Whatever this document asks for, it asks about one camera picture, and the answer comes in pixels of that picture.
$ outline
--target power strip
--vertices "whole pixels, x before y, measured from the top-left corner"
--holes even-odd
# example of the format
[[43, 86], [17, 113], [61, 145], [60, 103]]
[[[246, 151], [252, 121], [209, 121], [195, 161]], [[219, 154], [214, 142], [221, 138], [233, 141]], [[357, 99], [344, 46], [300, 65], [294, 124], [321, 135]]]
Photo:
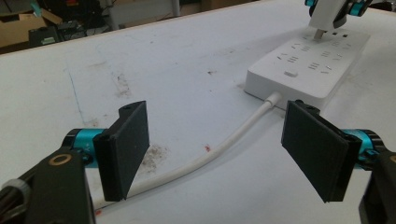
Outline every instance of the power strip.
[[263, 100], [279, 91], [283, 100], [276, 106], [282, 109], [297, 99], [323, 109], [370, 36], [338, 29], [314, 40], [314, 33], [312, 28], [303, 30], [251, 65], [245, 91]]

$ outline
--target table surface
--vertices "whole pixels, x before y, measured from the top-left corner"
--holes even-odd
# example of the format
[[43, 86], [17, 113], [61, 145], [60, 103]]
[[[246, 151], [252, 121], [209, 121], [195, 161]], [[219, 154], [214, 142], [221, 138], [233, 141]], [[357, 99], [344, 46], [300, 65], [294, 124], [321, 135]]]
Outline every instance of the table surface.
[[[0, 183], [57, 149], [74, 128], [109, 127], [118, 108], [148, 102], [156, 149], [135, 182], [215, 148], [262, 101], [247, 69], [309, 22], [297, 0], [259, 1], [0, 56]], [[371, 36], [322, 116], [396, 145], [396, 17], [369, 9], [346, 29]], [[323, 203], [280, 145], [274, 109], [220, 158], [165, 186], [101, 210], [98, 223], [360, 223], [369, 173], [354, 171], [342, 203]], [[94, 201], [98, 174], [88, 170]]]

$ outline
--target brown box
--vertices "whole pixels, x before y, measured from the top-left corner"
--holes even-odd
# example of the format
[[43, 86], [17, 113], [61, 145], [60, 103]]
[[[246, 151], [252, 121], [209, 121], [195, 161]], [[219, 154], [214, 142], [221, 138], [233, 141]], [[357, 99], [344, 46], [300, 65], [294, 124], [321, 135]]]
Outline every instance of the brown box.
[[19, 21], [0, 22], [0, 48], [29, 41], [29, 30], [47, 26], [46, 21], [61, 23], [62, 19], [42, 9], [42, 17], [22, 14]]
[[202, 11], [231, 7], [239, 4], [249, 3], [251, 0], [202, 0]]

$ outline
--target red spot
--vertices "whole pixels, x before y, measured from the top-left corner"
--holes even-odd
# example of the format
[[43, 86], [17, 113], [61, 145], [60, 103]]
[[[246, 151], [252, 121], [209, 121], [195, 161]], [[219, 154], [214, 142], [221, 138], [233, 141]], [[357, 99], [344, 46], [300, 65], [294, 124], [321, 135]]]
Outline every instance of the red spot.
[[210, 145], [206, 144], [205, 149], [206, 149], [207, 152], [210, 152], [210, 150], [211, 150], [210, 149]]
[[102, 210], [99, 209], [99, 210], [96, 210], [96, 211], [95, 211], [95, 215], [96, 215], [96, 216], [100, 216], [101, 214], [102, 214]]

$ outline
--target white cable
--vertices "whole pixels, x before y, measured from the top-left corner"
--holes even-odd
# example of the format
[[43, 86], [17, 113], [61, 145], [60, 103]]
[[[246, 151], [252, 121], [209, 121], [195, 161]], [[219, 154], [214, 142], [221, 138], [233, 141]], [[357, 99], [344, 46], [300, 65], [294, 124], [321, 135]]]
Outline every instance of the white cable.
[[[184, 175], [192, 173], [193, 171], [210, 163], [219, 155], [221, 155], [225, 150], [231, 147], [236, 141], [238, 141], [239, 138], [241, 138], [244, 133], [246, 133], [248, 129], [253, 126], [253, 124], [256, 123], [256, 121], [262, 115], [264, 115], [269, 109], [276, 105], [281, 100], [281, 98], [282, 95], [279, 92], [273, 92], [267, 99], [265, 99], [264, 104], [262, 104], [262, 106], [260, 106], [259, 109], [257, 109], [256, 112], [252, 116], [250, 116], [250, 118], [248, 118], [233, 134], [231, 134], [224, 142], [222, 142], [216, 148], [210, 150], [204, 156], [196, 159], [195, 161], [191, 162], [186, 166], [176, 168], [175, 170], [165, 173], [163, 175], [133, 184], [129, 190], [127, 198], [167, 184], [171, 181], [181, 178]], [[112, 204], [112, 202], [104, 202], [103, 204], [96, 204], [95, 206], [100, 208], [109, 204]]]

